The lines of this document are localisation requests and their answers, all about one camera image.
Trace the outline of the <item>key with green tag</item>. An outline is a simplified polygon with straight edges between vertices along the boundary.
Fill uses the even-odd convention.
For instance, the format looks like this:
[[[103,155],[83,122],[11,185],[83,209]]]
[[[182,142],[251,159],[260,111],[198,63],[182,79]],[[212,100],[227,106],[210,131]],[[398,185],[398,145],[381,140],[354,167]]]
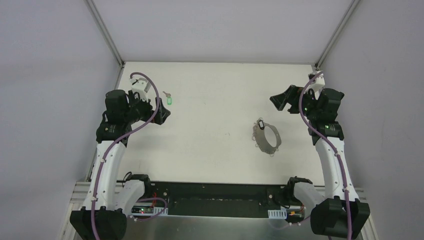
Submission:
[[[168,92],[165,92],[165,91],[163,91],[163,94],[166,97],[166,103],[167,103],[167,105],[168,106],[171,106],[172,103],[173,103],[172,95],[170,93],[168,93]]]

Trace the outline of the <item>large metal keyring with clips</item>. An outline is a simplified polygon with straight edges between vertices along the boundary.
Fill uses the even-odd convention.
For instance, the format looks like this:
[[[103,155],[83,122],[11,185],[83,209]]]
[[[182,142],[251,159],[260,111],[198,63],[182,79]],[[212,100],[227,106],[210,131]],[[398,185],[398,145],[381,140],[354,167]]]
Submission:
[[[258,118],[253,124],[251,139],[255,142],[257,149],[270,157],[273,157],[280,150],[282,144],[278,129],[265,122],[262,117]]]

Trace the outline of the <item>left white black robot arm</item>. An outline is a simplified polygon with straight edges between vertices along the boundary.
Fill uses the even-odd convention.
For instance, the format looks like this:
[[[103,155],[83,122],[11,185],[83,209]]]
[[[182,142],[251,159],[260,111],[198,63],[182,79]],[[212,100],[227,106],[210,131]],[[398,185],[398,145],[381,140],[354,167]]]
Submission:
[[[148,175],[131,175],[116,193],[119,165],[130,135],[149,123],[161,125],[170,116],[163,101],[155,105],[144,90],[112,90],[105,95],[106,110],[96,130],[96,160],[87,196],[79,210],[70,214],[70,223],[83,240],[121,240],[127,219],[136,203],[152,204],[161,197],[153,195]]]

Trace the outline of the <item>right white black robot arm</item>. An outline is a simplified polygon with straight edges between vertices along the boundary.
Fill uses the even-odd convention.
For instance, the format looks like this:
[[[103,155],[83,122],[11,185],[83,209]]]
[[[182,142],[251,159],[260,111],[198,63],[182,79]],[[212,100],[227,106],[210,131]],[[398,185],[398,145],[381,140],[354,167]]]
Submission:
[[[320,195],[311,180],[290,177],[274,201],[284,208],[301,204],[306,208],[314,234],[355,240],[370,216],[370,207],[360,201],[347,168],[344,133],[336,120],[344,93],[324,88],[318,97],[312,89],[290,85],[269,99],[278,111],[290,105],[290,114],[307,122],[324,177],[325,194]]]

